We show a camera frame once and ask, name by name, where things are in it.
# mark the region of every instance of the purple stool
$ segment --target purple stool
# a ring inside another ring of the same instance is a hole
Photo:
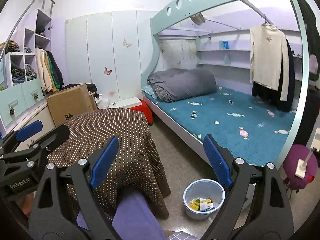
[[[304,189],[306,185],[313,181],[313,179],[316,176],[316,172],[318,169],[318,162],[316,159],[316,156],[312,154],[310,157],[307,168],[306,168],[306,175],[303,179],[297,177],[295,175],[298,160],[302,159],[305,160],[307,158],[307,155],[309,154],[310,149],[307,147],[295,144],[292,145],[286,159],[283,162],[283,168],[285,171],[285,174],[287,175],[287,178],[284,180],[284,184],[289,184],[290,190],[297,190]]]

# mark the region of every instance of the beige jacket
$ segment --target beige jacket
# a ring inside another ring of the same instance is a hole
[[[42,91],[48,91],[50,92],[52,90],[52,82],[50,79],[49,72],[45,66],[44,63],[44,54],[43,51],[41,52],[41,49],[36,48],[36,63],[37,63],[37,69],[38,69],[38,76],[41,81],[41,89]]]
[[[272,24],[250,29],[250,83],[256,82],[278,90],[283,61],[281,101],[287,101],[289,87],[289,56],[285,35]]]
[[[54,81],[53,81],[53,78],[52,78],[52,75],[51,75],[50,65],[49,65],[49,60],[48,60],[48,54],[44,49],[41,50],[41,53],[43,53],[43,55],[44,55],[44,57],[43,57],[44,58],[44,64],[45,64],[45,66],[46,66],[46,68],[47,68],[47,70],[49,72],[49,76],[50,76],[51,83],[52,83],[52,92],[54,93],[54,92],[57,91],[57,88],[56,88],[56,85],[54,84]]]

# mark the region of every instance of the drawer handle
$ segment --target drawer handle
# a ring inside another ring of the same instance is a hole
[[[14,109],[12,107],[10,107],[9,113],[10,113],[10,115],[14,115]]]
[[[37,90],[32,91],[31,95],[33,96],[34,100],[38,100],[38,91]]]
[[[8,106],[9,106],[9,109],[10,109],[10,111],[9,111],[10,115],[14,115],[14,109],[13,109],[13,107],[16,106],[17,104],[18,104],[18,100],[16,99],[16,100],[12,101],[12,102],[8,105]]]

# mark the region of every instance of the blue gripper pad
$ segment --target blue gripper pad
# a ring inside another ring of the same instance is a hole
[[[204,137],[203,149],[220,184],[227,188],[231,188],[233,182],[230,175],[230,167],[208,135]]]
[[[90,186],[96,189],[97,186],[102,185],[106,178],[106,174],[115,159],[119,149],[119,141],[117,137],[113,137],[109,144],[103,148],[98,161],[92,168]]]
[[[31,136],[34,136],[38,132],[40,132],[43,128],[42,123],[37,120],[32,124],[20,129],[17,132],[16,139],[18,142],[24,142],[25,140],[29,139]]]

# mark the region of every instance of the gray comforter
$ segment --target gray comforter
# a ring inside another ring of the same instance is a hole
[[[217,91],[214,75],[204,69],[172,68],[158,71],[148,78],[155,91],[164,90],[166,102],[178,101],[186,98],[211,94]]]

